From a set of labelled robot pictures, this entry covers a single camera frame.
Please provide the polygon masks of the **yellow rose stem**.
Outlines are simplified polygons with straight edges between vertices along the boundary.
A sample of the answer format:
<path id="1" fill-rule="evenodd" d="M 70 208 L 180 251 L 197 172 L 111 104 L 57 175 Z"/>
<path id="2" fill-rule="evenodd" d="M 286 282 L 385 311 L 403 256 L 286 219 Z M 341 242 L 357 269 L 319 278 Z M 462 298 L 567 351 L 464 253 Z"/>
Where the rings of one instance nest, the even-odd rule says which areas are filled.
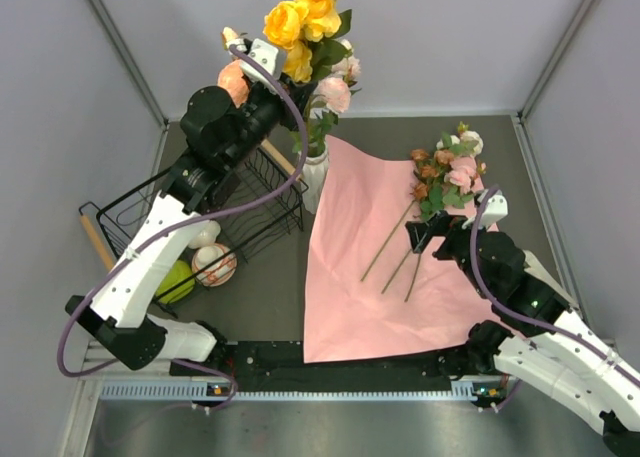
<path id="1" fill-rule="evenodd" d="M 263 34 L 286 53 L 283 72 L 297 84 L 329 76 L 353 51 L 343 42 L 352 11 L 337 0 L 283 0 L 264 18 Z"/>

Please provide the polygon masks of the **pink rose stem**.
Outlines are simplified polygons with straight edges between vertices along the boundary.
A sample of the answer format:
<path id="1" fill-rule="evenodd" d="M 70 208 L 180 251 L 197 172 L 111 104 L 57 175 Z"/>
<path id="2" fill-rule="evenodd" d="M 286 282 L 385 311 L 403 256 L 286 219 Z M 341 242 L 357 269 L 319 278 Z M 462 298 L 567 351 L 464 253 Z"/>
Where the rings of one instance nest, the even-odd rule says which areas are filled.
<path id="1" fill-rule="evenodd" d="M 319 81 L 302 112 L 308 137 L 308 159 L 324 153 L 327 134 L 338 124 L 339 117 L 349 109 L 351 97 L 358 92 L 360 59 L 355 56 L 348 39 L 341 38 L 338 42 L 346 49 L 346 56 L 332 65 L 329 75 Z"/>

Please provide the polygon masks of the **pink wrapping paper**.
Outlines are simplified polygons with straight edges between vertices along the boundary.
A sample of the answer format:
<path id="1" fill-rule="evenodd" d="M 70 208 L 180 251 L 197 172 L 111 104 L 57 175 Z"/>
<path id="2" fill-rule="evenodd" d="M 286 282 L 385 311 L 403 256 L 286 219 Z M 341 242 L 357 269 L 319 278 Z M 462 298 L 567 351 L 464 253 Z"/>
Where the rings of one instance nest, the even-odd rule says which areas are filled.
<path id="1" fill-rule="evenodd" d="M 307 363 L 388 357 L 463 344 L 494 319 L 433 239 L 410 253 L 404 224 L 418 217 L 413 164 L 373 157 L 336 137 L 309 243 L 303 358 Z"/>

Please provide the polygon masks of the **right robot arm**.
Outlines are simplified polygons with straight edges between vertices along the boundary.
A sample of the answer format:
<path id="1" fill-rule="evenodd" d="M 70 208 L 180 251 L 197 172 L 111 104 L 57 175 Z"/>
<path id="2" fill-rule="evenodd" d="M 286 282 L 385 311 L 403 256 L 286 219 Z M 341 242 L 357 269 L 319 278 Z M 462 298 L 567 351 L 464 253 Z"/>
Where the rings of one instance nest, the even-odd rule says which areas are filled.
<path id="1" fill-rule="evenodd" d="M 558 283 L 500 231 L 471 234 L 446 212 L 407 222 L 411 249 L 436 240 L 439 261 L 454 262 L 496 321 L 476 324 L 466 343 L 476 371 L 506 373 L 571 410 L 616 456 L 639 453 L 639 372 L 586 324 Z"/>

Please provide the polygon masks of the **peach rose stem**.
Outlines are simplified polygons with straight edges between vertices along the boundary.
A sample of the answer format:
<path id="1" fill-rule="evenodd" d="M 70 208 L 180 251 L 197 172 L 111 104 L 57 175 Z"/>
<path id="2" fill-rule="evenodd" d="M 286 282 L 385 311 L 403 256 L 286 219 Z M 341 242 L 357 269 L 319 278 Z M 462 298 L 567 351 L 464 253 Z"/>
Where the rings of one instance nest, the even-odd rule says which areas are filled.
<path id="1" fill-rule="evenodd" d="M 249 85 L 241 68 L 241 60 L 229 50 L 229 46 L 234 45 L 239 52 L 245 53 L 246 44 L 231 27 L 223 28 L 221 38 L 224 49 L 229 53 L 232 61 L 219 72 L 217 85 L 229 93 L 235 107 L 239 108 L 248 99 Z"/>

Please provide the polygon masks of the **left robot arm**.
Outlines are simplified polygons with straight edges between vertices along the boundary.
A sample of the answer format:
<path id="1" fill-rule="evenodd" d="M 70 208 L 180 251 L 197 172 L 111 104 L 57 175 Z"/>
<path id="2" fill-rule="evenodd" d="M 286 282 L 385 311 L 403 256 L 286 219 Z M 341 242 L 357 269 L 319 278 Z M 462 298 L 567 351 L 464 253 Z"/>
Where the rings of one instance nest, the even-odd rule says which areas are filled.
<path id="1" fill-rule="evenodd" d="M 207 223 L 244 213 L 279 197 L 292 185 L 236 207 L 226 203 L 239 185 L 237 169 L 274 128 L 303 127 L 310 84 L 281 79 L 249 86 L 245 102 L 230 91 L 205 87 L 192 95 L 180 120 L 187 149 L 168 169 L 150 212 L 105 281 L 65 310 L 118 363 L 137 371 L 159 358 L 193 361 L 205 373 L 226 364 L 227 351 L 206 325 L 156 319 L 148 307 L 188 243 Z"/>

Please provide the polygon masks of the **cream printed ribbon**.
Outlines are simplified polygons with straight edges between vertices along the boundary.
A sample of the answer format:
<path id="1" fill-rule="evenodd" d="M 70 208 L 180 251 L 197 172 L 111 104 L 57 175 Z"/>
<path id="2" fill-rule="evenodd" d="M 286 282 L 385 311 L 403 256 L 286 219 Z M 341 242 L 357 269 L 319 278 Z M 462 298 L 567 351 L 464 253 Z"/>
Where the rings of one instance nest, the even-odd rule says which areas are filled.
<path id="1" fill-rule="evenodd" d="M 524 250 L 524 255 L 524 271 L 527 274 L 551 287 L 570 307 L 577 306 L 577 301 L 553 278 L 533 252 Z"/>

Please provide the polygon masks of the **mixed artificial flower bunch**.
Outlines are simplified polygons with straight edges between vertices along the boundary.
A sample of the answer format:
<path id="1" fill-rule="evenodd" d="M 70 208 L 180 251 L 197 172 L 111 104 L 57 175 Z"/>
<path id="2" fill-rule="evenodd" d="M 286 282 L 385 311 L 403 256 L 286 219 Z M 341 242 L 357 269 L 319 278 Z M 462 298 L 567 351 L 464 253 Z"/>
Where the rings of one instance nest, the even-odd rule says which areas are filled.
<path id="1" fill-rule="evenodd" d="M 462 209 L 472 200 L 473 190 L 487 170 L 479 159 L 483 148 L 480 134 L 461 121 L 454 134 L 442 134 L 432 153 L 424 149 L 411 151 L 415 178 L 411 199 L 366 267 L 361 281 L 366 280 L 412 210 L 417 210 L 417 216 L 426 221 L 448 207 Z"/>

